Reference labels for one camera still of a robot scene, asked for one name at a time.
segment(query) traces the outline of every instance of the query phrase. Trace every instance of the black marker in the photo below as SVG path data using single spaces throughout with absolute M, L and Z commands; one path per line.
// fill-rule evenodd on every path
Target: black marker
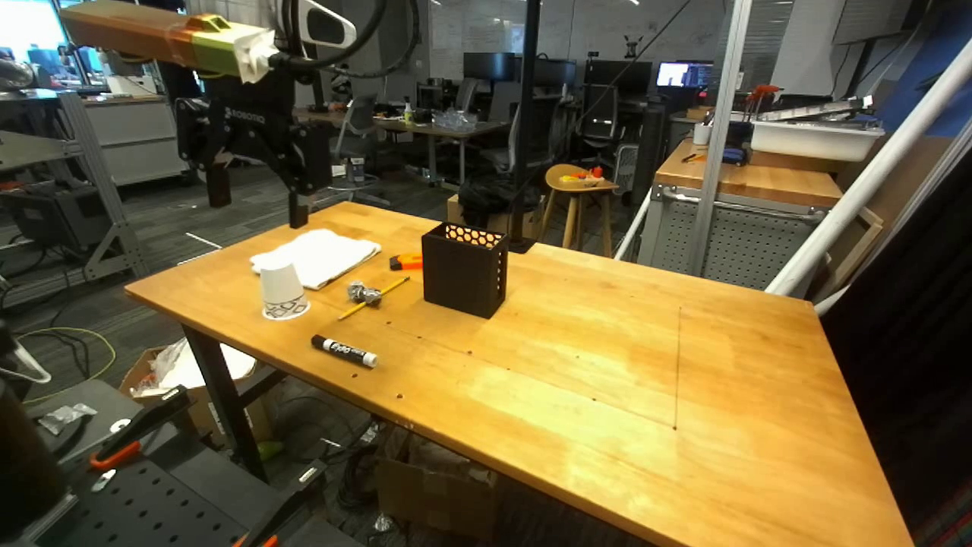
M 362 368 L 374 368 L 374 366 L 375 366 L 375 355 L 374 355 L 374 353 L 362 353 L 362 349 L 346 346 L 346 343 L 341 343 L 341 341 L 335 341 L 335 338 L 312 335 L 312 338 L 309 338 L 309 346 L 312 346 L 312 349 L 321 349 L 321 353 L 331 353 L 331 355 L 341 355 L 341 359 L 346 359 L 346 361 L 355 361 L 355 366 L 362 366 Z

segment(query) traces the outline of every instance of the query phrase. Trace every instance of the white paper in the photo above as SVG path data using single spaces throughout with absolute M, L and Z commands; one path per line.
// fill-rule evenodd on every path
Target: white paper
M 225 346 L 218 343 L 223 349 L 223 359 L 225 359 L 225 368 L 230 374 L 230 379 L 243 379 L 245 374 L 252 374 L 255 368 L 255 359 L 233 349 L 233 346 Z M 201 374 L 201 366 L 193 361 L 193 353 L 189 349 L 189 341 L 176 341 L 169 343 L 168 349 L 162 349 L 155 359 L 152 359 L 152 376 L 155 376 L 155 386 L 143 386 L 140 399 L 152 399 L 152 396 L 162 396 L 172 386 L 186 386 L 186 390 L 201 390 L 206 386 L 202 374 Z
M 380 244 L 352 242 L 320 227 L 298 235 L 290 244 L 281 244 L 273 254 L 252 257 L 248 264 L 255 274 L 260 274 L 273 259 L 290 263 L 302 285 L 320 289 L 374 254 L 380 254 Z

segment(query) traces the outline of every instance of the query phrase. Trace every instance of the wooden stool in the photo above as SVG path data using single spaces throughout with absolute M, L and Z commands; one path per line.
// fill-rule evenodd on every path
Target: wooden stool
M 602 200 L 602 239 L 605 239 L 605 257 L 610 257 L 610 199 L 615 193 L 615 186 L 610 179 L 592 179 L 589 170 L 576 169 L 576 165 L 553 165 L 547 170 L 547 208 L 543 208 L 543 221 L 540 221 L 540 235 L 547 235 L 547 221 L 551 221 L 551 212 L 553 212 L 553 200 L 560 195 L 569 199 L 569 219 L 565 219 L 565 239 L 563 239 L 563 248 L 576 248 L 580 249 L 580 242 L 583 242 L 583 208 L 586 200 Z

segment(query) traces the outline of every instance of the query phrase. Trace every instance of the computer screen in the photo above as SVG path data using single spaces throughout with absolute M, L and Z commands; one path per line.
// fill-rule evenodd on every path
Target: computer screen
M 565 58 L 537 58 L 535 65 L 535 87 L 537 89 L 560 89 L 576 83 L 576 65 Z
M 586 62 L 586 87 L 615 87 L 620 99 L 648 99 L 652 87 L 650 62 Z
M 711 62 L 663 62 L 657 89 L 711 89 L 715 83 L 715 65 Z
M 464 52 L 462 75 L 479 83 L 511 83 L 515 79 L 515 54 L 511 52 Z

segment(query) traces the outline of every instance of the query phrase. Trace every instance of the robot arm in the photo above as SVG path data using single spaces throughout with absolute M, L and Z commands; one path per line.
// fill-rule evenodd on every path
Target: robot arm
M 134 2 L 82 2 L 62 19 L 75 44 L 201 70 L 206 100 L 176 99 L 176 126 L 181 159 L 206 169 L 208 203 L 227 203 L 227 174 L 218 159 L 248 156 L 287 186 L 287 221 L 298 227 L 309 212 L 308 199 L 331 182 L 331 156 L 321 122 L 294 122 L 294 87 L 358 52 L 375 31 L 386 0 L 375 0 L 362 34 L 315 0 L 269 0 L 269 8 L 273 31 Z M 309 46 L 335 54 L 315 62 Z

